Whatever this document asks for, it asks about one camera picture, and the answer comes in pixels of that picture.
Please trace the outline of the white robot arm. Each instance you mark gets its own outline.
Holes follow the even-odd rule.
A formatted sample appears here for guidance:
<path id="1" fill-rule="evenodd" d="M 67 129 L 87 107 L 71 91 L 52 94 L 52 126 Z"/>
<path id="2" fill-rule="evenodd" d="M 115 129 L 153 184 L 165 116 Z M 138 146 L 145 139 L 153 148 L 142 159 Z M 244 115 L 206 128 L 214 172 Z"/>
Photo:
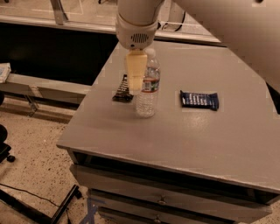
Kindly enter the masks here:
<path id="1" fill-rule="evenodd" d="M 280 92 L 280 0 L 173 0 Z M 164 0 L 117 0 L 115 30 L 129 50 L 151 45 Z"/>

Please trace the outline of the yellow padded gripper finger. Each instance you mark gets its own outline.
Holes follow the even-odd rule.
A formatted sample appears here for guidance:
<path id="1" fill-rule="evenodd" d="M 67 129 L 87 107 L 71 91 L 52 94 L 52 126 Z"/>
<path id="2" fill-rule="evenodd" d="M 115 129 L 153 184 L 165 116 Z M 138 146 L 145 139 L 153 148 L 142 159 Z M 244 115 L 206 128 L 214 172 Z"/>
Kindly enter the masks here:
<path id="1" fill-rule="evenodd" d="M 142 90 L 147 54 L 144 50 L 131 50 L 126 55 L 129 92 L 138 95 Z"/>

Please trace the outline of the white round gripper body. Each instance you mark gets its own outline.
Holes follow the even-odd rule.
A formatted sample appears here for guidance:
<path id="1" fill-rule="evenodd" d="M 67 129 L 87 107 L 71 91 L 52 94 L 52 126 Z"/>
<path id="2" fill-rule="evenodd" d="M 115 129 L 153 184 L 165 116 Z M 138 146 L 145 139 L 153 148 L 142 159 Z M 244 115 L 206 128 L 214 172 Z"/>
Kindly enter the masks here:
<path id="1" fill-rule="evenodd" d="M 158 22 L 147 25 L 136 25 L 125 21 L 120 15 L 116 17 L 116 36 L 120 44 L 129 50 L 143 50 L 150 46 L 157 28 Z"/>

